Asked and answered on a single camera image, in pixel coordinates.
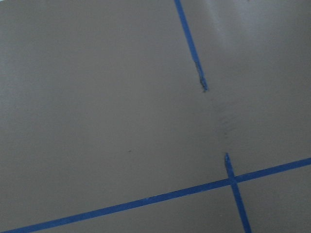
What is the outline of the long blue tape strip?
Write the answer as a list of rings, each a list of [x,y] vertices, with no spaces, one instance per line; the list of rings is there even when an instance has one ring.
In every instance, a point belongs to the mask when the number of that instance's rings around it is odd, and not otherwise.
[[[180,18],[181,25],[183,27],[183,31],[184,31],[184,34],[185,34],[185,37],[187,40],[188,47],[190,49],[192,59],[195,63],[195,66],[196,66],[196,69],[197,69],[197,72],[198,72],[198,75],[200,78],[200,84],[203,88],[203,91],[207,92],[207,91],[209,91],[209,87],[207,84],[206,77],[204,75],[204,71],[203,71],[203,68],[202,68],[196,47],[195,47],[195,43],[194,43],[192,35],[191,35],[191,31],[190,31],[190,28],[189,28],[189,25],[187,22],[185,12],[183,10],[182,3],[179,0],[175,0],[174,3],[175,3],[175,6],[177,9],[179,18]],[[240,190],[238,187],[238,182],[235,178],[234,169],[233,169],[233,166],[232,166],[228,152],[225,153],[224,162],[225,162],[225,168],[226,168],[226,172],[227,172],[227,176],[228,176],[227,179],[229,180],[229,184],[230,184],[232,192],[233,192],[233,196],[234,196],[236,206],[237,206],[238,211],[239,211],[239,216],[240,216],[240,219],[242,222],[244,232],[245,233],[251,233],[252,232],[251,226],[250,226],[247,214],[246,214],[246,210],[245,210],[245,207],[243,204],[241,193],[240,193]]]

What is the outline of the crossing blue tape strip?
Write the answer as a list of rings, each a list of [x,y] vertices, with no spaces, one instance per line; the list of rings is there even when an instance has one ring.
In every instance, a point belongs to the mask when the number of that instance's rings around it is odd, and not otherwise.
[[[218,180],[218,181],[214,181],[210,183],[205,183],[205,184],[201,184],[201,185],[197,185],[193,187],[188,187],[188,188],[180,189],[177,191],[160,194],[160,195],[156,195],[152,197],[147,197],[147,198],[143,198],[143,199],[139,199],[135,201],[130,201],[127,203],[109,206],[109,207],[105,207],[102,209],[93,210],[93,211],[89,211],[89,212],[85,212],[85,213],[81,213],[81,214],[77,214],[73,216],[67,216],[67,217],[63,217],[63,218],[59,218],[55,220],[37,223],[34,225],[11,229],[11,230],[7,230],[7,232],[8,233],[33,233],[33,232],[37,232],[37,231],[41,231],[45,229],[68,225],[68,224],[85,221],[85,220],[89,220],[89,219],[97,218],[101,216],[107,216],[107,215],[114,214],[114,213],[119,213],[119,212],[136,209],[136,208],[151,205],[151,204],[156,204],[156,203],[160,203],[160,202],[164,202],[168,200],[173,200],[176,198],[181,198],[181,197],[190,196],[190,195],[201,193],[201,192],[206,192],[206,191],[213,190],[213,189],[230,186],[233,192],[233,196],[234,196],[237,208],[238,208],[238,212],[239,212],[239,216],[242,222],[243,229],[246,233],[251,233],[252,229],[251,229],[251,226],[248,220],[248,216],[245,210],[245,206],[242,200],[242,196],[241,196],[238,184],[247,182],[250,180],[255,180],[258,178],[274,175],[277,173],[285,172],[288,170],[309,166],[310,164],[311,164],[311,159],[306,158],[306,159],[302,159],[302,160],[298,160],[298,161],[294,161],[294,162],[290,162],[290,163],[286,163],[286,164],[282,164],[278,166],[261,169],[258,171],[253,171],[253,172],[249,172],[249,173],[245,173],[241,175],[235,175],[229,154],[226,154],[225,155],[225,168],[227,171],[226,179],[222,179],[222,180]]]

